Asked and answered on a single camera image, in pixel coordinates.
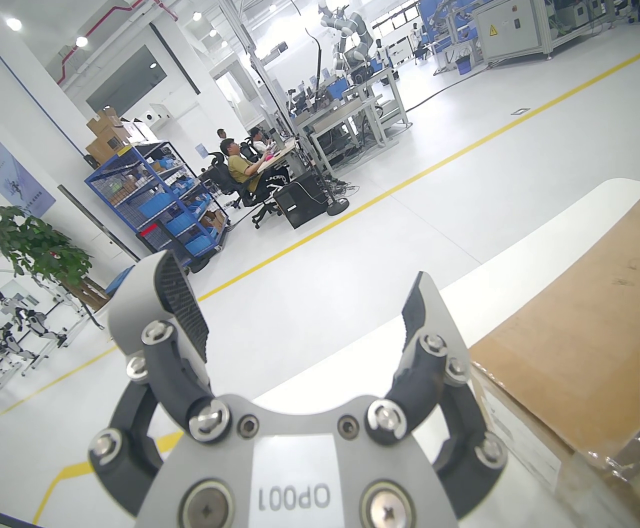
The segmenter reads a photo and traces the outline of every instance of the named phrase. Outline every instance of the green leaves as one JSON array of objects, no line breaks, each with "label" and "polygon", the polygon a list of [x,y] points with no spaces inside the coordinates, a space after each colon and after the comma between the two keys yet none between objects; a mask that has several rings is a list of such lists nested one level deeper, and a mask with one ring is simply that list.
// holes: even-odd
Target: green leaves
[{"label": "green leaves", "polygon": [[47,222],[20,207],[0,207],[0,253],[16,275],[40,274],[80,284],[92,264],[90,256]]}]

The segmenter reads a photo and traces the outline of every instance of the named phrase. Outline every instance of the man in yellow shirt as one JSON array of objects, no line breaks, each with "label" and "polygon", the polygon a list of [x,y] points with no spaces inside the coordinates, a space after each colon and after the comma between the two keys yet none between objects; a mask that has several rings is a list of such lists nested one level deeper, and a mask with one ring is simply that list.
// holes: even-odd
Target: man in yellow shirt
[{"label": "man in yellow shirt", "polygon": [[269,154],[268,150],[255,163],[247,161],[240,155],[240,146],[232,138],[222,140],[220,150],[228,156],[229,174],[234,180],[242,184],[253,178],[247,187],[248,191],[253,194],[270,194],[290,181],[289,172],[286,169],[279,169],[277,172],[267,169],[256,176],[258,169]]}]

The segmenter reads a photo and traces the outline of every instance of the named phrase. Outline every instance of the wall poster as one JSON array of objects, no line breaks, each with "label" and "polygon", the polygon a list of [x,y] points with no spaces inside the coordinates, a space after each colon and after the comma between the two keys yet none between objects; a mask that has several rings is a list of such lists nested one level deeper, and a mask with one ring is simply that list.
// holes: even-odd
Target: wall poster
[{"label": "wall poster", "polygon": [[42,217],[56,199],[0,143],[0,195],[32,216]]}]

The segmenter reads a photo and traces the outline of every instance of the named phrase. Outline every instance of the wire mesh cart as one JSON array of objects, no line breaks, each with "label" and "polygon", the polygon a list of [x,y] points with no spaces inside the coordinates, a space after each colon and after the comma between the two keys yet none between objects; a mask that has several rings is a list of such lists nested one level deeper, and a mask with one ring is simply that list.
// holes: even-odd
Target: wire mesh cart
[{"label": "wire mesh cart", "polygon": [[85,182],[153,253],[199,271],[222,249],[228,215],[168,141],[123,149]]}]

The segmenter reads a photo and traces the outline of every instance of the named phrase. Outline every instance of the office chair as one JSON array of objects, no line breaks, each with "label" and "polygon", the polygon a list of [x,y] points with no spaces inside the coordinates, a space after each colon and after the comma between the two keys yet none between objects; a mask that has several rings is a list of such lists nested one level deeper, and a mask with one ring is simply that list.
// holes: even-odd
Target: office chair
[{"label": "office chair", "polygon": [[[222,194],[230,196],[234,193],[238,193],[238,198],[236,198],[231,205],[236,209],[240,209],[240,200],[242,200],[242,185],[240,185],[236,180],[234,180],[230,174],[228,174],[229,169],[225,164],[225,157],[221,152],[212,152],[212,156],[214,156],[215,160],[213,161],[211,167],[209,167],[201,176],[200,180],[207,185],[207,181],[211,182],[214,186],[216,186]],[[220,172],[224,170],[226,171],[226,175],[221,175]]]},{"label": "office chair", "polygon": [[247,138],[240,143],[240,154],[247,158],[251,163],[255,163],[260,159],[260,154],[251,144],[251,138]]},{"label": "office chair", "polygon": [[255,205],[262,204],[260,210],[251,216],[253,225],[256,229],[260,229],[260,222],[264,219],[267,213],[273,214],[275,212],[278,216],[282,215],[282,211],[274,201],[267,201],[271,200],[271,194],[268,191],[258,191],[255,194],[249,191],[249,185],[255,178],[260,177],[259,173],[254,174],[246,182],[239,184],[233,179],[233,176],[231,176],[223,154],[221,152],[215,152],[213,155],[216,158],[213,166],[216,171],[215,173],[212,173],[212,180],[222,190],[222,192],[227,194],[224,189],[233,188],[233,192],[237,192],[240,196],[237,201],[242,200],[245,207],[254,207]]}]

